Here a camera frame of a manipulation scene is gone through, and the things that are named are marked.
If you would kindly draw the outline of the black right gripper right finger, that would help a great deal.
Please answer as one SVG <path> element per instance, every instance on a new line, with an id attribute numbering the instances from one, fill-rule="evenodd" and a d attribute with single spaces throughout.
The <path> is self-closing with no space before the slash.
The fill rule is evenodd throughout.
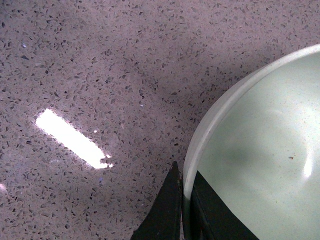
<path id="1" fill-rule="evenodd" d="M 205 178 L 196 173 L 190 201 L 193 240 L 257 240 L 226 206 Z"/>

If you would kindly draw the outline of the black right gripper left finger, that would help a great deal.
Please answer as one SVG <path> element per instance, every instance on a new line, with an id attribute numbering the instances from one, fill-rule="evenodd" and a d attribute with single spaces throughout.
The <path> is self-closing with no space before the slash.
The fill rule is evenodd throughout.
<path id="1" fill-rule="evenodd" d="M 153 205 L 133 232 L 132 240 L 178 240 L 181 231 L 182 179 L 174 161 L 153 202 Z"/>

